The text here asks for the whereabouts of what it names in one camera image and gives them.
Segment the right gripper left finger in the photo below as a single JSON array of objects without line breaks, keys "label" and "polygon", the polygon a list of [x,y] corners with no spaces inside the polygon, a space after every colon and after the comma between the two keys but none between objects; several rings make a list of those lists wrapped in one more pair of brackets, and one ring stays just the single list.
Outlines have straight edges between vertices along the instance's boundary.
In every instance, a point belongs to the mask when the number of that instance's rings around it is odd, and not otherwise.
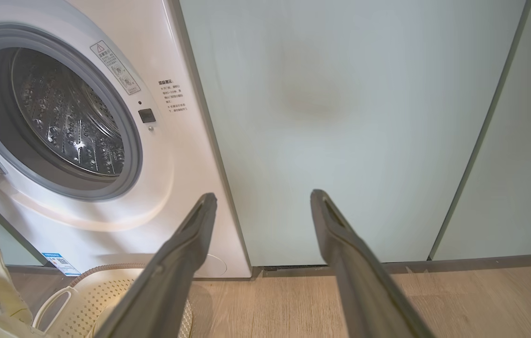
[{"label": "right gripper left finger", "polygon": [[217,199],[199,197],[154,255],[95,338],[177,338],[195,272],[207,258]]}]

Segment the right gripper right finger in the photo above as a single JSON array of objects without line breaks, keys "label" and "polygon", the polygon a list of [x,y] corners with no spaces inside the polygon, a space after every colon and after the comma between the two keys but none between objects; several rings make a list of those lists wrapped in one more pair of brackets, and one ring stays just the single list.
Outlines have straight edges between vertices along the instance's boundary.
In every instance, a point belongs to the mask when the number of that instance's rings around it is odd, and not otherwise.
[{"label": "right gripper right finger", "polygon": [[323,190],[310,195],[321,256],[336,276],[349,338],[435,338]]}]

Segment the cream perforated laundry basket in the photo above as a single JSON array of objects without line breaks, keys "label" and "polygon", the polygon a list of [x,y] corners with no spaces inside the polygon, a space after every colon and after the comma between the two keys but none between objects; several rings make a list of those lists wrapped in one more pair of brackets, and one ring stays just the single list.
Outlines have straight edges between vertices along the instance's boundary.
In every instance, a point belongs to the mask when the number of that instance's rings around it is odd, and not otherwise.
[{"label": "cream perforated laundry basket", "polygon": [[50,338],[97,338],[145,267],[144,263],[118,263],[84,272],[42,304],[31,326]]}]

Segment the white front-load washing machine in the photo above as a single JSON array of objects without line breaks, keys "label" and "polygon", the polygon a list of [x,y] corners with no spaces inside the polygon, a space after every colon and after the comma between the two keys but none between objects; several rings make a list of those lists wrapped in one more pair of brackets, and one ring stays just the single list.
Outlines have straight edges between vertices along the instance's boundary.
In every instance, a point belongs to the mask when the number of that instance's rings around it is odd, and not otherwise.
[{"label": "white front-load washing machine", "polygon": [[[92,52],[100,40],[140,92],[128,95]],[[11,87],[18,48],[58,60],[100,96],[124,146],[117,178],[77,175],[33,144]],[[220,278],[249,277],[192,67],[173,0],[0,0],[1,216],[40,254],[59,253],[83,273],[147,263],[199,197],[212,192],[219,208],[208,254],[226,263]]]}]

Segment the round filter cover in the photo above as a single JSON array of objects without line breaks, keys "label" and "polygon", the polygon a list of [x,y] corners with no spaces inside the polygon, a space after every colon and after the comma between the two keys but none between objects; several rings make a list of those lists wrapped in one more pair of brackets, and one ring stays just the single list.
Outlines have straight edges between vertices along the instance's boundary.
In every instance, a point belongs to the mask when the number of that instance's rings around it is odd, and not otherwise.
[{"label": "round filter cover", "polygon": [[198,278],[220,278],[227,271],[226,263],[212,254],[207,254],[204,263],[194,273]]}]

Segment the blue energy label sticker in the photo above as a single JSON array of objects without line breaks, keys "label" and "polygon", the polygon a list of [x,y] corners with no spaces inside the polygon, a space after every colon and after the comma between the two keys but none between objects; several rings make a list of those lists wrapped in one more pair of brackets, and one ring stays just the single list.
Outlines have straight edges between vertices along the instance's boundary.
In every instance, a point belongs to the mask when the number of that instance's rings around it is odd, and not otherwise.
[{"label": "blue energy label sticker", "polygon": [[81,276],[81,272],[73,267],[64,257],[59,253],[41,253],[44,258],[52,263],[61,273],[68,277],[78,277]]}]

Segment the dark grey cabinet plinth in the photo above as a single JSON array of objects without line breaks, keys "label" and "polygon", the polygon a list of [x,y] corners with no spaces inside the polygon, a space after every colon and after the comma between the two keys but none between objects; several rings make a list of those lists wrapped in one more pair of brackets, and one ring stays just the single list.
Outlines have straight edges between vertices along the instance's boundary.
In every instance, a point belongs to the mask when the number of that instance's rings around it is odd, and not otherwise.
[{"label": "dark grey cabinet plinth", "polygon": [[[531,267],[530,255],[511,255],[475,259],[410,261],[381,263],[388,274],[474,271],[484,269]],[[335,273],[327,265],[254,267],[250,280],[258,277],[324,277]]]}]

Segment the wide mint cabinet panel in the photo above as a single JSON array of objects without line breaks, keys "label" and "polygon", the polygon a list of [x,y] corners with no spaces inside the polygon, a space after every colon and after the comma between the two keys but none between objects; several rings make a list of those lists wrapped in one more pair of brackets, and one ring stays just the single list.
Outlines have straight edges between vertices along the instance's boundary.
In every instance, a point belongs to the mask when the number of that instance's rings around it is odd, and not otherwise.
[{"label": "wide mint cabinet panel", "polygon": [[526,0],[181,0],[250,262],[322,264],[327,191],[380,261],[424,261]]}]

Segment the narrow mint cabinet panel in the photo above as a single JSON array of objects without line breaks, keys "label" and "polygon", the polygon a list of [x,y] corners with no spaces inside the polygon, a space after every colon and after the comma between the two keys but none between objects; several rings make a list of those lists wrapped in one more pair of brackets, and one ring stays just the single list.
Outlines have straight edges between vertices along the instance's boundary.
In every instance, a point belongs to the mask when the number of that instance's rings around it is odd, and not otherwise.
[{"label": "narrow mint cabinet panel", "polygon": [[531,255],[531,0],[433,260]]}]

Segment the steel washer drum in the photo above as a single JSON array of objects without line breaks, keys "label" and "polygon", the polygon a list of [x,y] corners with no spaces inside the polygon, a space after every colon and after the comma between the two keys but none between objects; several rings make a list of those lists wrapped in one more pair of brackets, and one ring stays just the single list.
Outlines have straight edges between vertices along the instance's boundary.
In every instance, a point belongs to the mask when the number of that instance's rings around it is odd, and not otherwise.
[{"label": "steel washer drum", "polygon": [[38,51],[18,48],[12,92],[33,144],[77,175],[113,180],[123,171],[121,133],[100,96],[79,75]]}]

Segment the white warning sticker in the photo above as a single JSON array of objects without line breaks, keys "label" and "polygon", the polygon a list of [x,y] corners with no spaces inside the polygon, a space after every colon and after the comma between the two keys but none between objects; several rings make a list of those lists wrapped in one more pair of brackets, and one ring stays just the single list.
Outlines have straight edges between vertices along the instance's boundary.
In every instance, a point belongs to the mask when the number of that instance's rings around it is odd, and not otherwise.
[{"label": "white warning sticker", "polygon": [[103,62],[108,70],[111,71],[128,95],[133,95],[141,91],[141,88],[134,77],[128,72],[128,69],[123,65],[121,60],[119,60],[117,55],[103,40],[91,45],[91,50]]}]

